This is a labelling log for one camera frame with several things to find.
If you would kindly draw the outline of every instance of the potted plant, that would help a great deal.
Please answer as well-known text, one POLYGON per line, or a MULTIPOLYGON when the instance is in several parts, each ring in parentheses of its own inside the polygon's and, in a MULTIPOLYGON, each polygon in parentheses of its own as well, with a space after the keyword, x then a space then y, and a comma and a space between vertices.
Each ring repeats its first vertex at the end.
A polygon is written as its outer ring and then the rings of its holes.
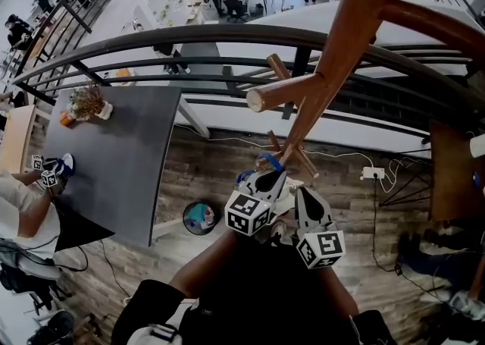
POLYGON ((68 115, 76 120, 88 121, 98 116, 108 120, 113 112, 113 105, 105 101, 101 87, 92 84, 75 89, 69 96, 68 115))

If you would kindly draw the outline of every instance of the orange object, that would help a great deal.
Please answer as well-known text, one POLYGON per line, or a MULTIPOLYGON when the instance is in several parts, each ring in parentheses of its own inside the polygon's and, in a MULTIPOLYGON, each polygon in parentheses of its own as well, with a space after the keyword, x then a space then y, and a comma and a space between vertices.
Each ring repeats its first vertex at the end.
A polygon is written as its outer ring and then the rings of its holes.
POLYGON ((59 116, 59 123, 65 127, 68 127, 75 120, 75 118, 72 118, 67 114, 67 111, 62 111, 61 115, 59 116))

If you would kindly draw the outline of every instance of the wooden coat rack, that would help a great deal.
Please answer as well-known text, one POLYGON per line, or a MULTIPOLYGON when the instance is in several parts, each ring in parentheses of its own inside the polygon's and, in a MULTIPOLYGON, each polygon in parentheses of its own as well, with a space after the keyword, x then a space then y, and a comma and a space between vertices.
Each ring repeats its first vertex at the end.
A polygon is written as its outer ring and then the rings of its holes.
POLYGON ((318 176, 303 152, 302 142, 359 63, 384 20, 432 36, 479 64, 485 62, 485 35, 452 17, 402 0, 340 0, 315 72, 291 78, 283 62, 273 54, 268 62, 278 81, 247 93, 253 111, 266 111, 287 102, 298 107, 295 123, 282 147, 270 133, 275 156, 281 164, 295 156, 312 177, 318 176))

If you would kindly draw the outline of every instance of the brown table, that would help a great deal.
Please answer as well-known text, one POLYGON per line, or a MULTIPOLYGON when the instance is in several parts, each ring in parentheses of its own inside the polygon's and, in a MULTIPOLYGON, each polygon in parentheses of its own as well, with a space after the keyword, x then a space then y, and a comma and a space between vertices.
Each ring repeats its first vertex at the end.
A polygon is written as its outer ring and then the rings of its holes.
POLYGON ((430 122, 433 188, 430 219, 448 221, 485 215, 485 156, 474 158, 465 133, 437 121, 430 122), (480 177, 479 187, 473 181, 480 177))

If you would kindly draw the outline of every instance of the white vase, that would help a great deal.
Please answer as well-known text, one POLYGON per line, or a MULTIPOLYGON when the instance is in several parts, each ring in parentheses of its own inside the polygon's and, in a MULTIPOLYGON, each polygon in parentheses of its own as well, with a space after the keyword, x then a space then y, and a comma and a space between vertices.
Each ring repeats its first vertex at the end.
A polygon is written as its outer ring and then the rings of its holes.
POLYGON ((112 112, 113 112, 113 105, 110 104, 108 101, 105 101, 105 104, 103 105, 101 111, 97 113, 96 116, 98 116, 99 118, 102 118, 103 120, 108 120, 112 112))

